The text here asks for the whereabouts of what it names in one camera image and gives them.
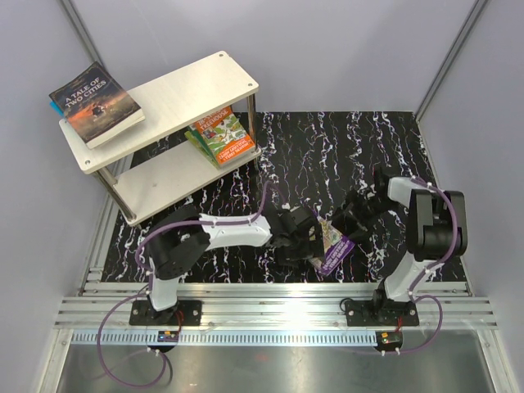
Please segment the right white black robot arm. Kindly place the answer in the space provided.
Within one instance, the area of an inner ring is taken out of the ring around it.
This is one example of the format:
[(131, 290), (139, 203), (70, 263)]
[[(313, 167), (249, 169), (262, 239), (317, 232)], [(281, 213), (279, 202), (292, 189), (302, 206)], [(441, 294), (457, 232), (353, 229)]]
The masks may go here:
[(443, 191), (418, 176), (373, 172), (373, 187), (352, 191), (335, 210), (331, 224), (352, 242), (370, 234), (377, 218), (407, 208), (407, 251), (398, 266), (382, 279), (369, 300), (345, 298), (340, 307), (350, 327), (415, 327), (419, 324), (418, 285), (468, 247), (465, 196)]

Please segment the orange paperback book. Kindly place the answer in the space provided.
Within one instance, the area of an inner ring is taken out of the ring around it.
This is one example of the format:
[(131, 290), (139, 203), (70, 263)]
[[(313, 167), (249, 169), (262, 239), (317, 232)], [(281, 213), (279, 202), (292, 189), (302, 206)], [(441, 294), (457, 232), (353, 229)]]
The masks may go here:
[(218, 167), (231, 164), (255, 150), (253, 140), (230, 106), (190, 124), (189, 129)]

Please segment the purple 52-storey treehouse book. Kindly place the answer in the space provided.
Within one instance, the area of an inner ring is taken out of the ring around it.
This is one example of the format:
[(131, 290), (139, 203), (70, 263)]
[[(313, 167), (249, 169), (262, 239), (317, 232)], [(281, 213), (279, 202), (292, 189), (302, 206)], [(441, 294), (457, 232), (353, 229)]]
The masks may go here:
[(324, 257), (308, 259), (309, 263), (322, 276), (330, 275), (337, 269), (355, 248), (355, 244), (331, 223), (321, 217), (318, 218), (323, 232)]

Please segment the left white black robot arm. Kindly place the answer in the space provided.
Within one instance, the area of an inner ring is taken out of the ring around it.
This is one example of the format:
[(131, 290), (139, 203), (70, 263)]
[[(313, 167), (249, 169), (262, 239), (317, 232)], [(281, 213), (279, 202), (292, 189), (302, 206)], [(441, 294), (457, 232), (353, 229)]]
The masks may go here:
[(232, 246), (274, 249), (277, 262), (289, 266), (301, 260), (325, 261), (322, 225), (305, 206), (260, 207), (252, 215), (230, 217), (181, 208), (157, 224), (138, 249), (152, 275), (148, 316), (159, 325), (171, 323), (180, 277), (206, 252)]

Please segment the green 65-storey treehouse book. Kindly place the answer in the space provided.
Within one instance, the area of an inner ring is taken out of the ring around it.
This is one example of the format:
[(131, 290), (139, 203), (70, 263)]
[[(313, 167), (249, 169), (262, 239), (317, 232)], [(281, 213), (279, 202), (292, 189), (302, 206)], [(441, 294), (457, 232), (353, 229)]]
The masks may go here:
[(184, 136), (216, 169), (219, 169), (218, 163), (205, 150), (205, 148), (201, 145), (201, 143), (192, 135), (191, 131), (185, 131)]

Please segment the blue 91-storey treehouse book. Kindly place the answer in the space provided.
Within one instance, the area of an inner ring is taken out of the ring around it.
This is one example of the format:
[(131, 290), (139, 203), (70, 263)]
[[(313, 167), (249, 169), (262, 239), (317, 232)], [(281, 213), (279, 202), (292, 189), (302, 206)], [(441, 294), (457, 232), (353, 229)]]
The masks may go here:
[(55, 102), (50, 101), (49, 105), (61, 118), (63, 119), (65, 118), (63, 111), (60, 109), (60, 107)]

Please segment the dark tale of two cities book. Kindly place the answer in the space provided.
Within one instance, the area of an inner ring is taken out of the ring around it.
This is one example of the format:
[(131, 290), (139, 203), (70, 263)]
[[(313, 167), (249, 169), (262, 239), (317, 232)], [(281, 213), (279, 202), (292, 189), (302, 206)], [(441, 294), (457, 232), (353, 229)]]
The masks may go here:
[(141, 106), (97, 61), (49, 97), (89, 149), (145, 120)]

